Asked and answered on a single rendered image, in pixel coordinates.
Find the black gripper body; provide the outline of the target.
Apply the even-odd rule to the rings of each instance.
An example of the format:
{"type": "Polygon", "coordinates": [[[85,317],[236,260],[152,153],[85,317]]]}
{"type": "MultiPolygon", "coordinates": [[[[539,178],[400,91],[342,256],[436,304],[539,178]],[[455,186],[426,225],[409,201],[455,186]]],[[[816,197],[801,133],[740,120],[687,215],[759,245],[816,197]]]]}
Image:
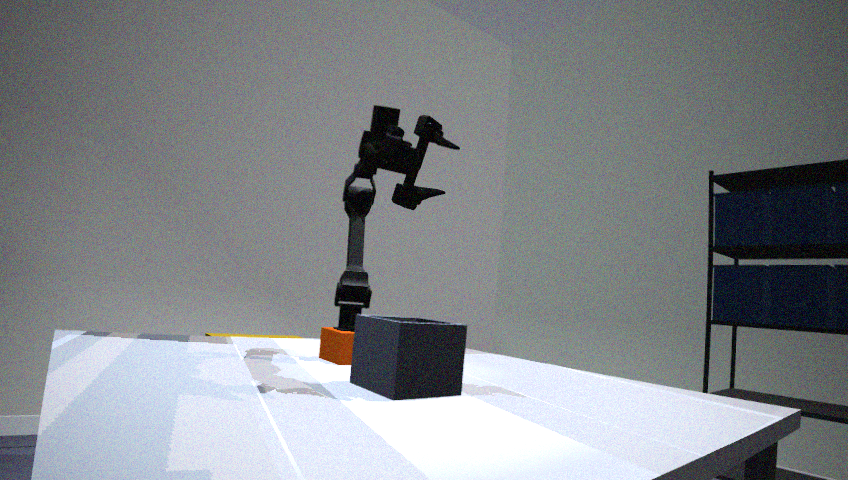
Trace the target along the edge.
{"type": "Polygon", "coordinates": [[[414,134],[416,134],[420,138],[419,138],[419,141],[418,141],[416,148],[410,147],[410,146],[404,147],[404,150],[403,150],[401,157],[398,161],[398,163],[400,163],[399,168],[401,170],[391,167],[386,162],[382,161],[382,158],[381,158],[382,166],[386,170],[406,174],[403,185],[399,184],[399,183],[396,184],[396,187],[395,187],[395,190],[394,190],[394,193],[393,193],[391,200],[393,201],[393,203],[400,205],[404,208],[411,209],[411,210],[415,210],[416,207],[417,207],[417,204],[404,199],[403,195],[404,195],[404,192],[405,192],[405,189],[406,189],[406,185],[407,184],[414,185],[414,183],[415,183],[415,180],[416,180],[418,171],[421,168],[421,165],[422,165],[428,144],[434,143],[424,136],[424,132],[425,132],[425,129],[426,129],[428,122],[434,124],[437,128],[439,128],[442,131],[442,125],[440,123],[438,123],[435,119],[433,119],[431,116],[429,116],[429,115],[419,116],[415,130],[414,130],[414,134]]]}

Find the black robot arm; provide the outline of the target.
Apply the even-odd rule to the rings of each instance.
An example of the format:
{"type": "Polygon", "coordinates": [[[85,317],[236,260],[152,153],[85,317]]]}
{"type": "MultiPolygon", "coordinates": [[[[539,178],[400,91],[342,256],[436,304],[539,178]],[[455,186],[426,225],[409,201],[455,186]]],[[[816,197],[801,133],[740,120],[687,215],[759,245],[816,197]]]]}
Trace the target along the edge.
{"type": "Polygon", "coordinates": [[[339,327],[333,327],[337,330],[355,331],[355,315],[361,315],[362,308],[369,309],[372,291],[368,285],[368,274],[363,269],[365,217],[376,194],[373,175],[377,168],[385,169],[381,158],[391,167],[401,170],[398,161],[404,147],[412,146],[402,139],[405,132],[398,127],[399,114],[400,109],[397,108],[374,106],[370,131],[364,130],[359,145],[360,160],[345,180],[342,201],[349,217],[349,230],[346,269],[337,283],[335,296],[335,306],[340,307],[339,327]],[[356,177],[370,179],[372,190],[351,186],[356,177]]]}

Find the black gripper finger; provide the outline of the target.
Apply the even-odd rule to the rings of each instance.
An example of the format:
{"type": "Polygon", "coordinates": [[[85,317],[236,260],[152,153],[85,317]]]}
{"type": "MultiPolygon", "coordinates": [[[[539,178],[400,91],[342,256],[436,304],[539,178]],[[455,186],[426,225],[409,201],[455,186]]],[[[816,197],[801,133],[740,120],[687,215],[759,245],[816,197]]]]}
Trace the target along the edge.
{"type": "Polygon", "coordinates": [[[418,187],[414,185],[407,184],[406,189],[403,195],[403,198],[413,202],[417,205],[421,204],[421,201],[428,199],[430,197],[438,196],[445,194],[446,192],[439,189],[434,188],[426,188],[426,187],[418,187]]]}
{"type": "Polygon", "coordinates": [[[449,148],[460,150],[460,148],[458,146],[456,146],[453,143],[449,142],[448,140],[444,139],[443,134],[444,134],[443,131],[441,131],[439,128],[437,128],[434,124],[432,124],[430,122],[427,123],[426,129],[425,129],[425,132],[424,132],[424,136],[426,138],[428,138],[429,140],[431,140],[432,142],[434,142],[438,146],[444,146],[444,147],[449,147],[449,148]]]}

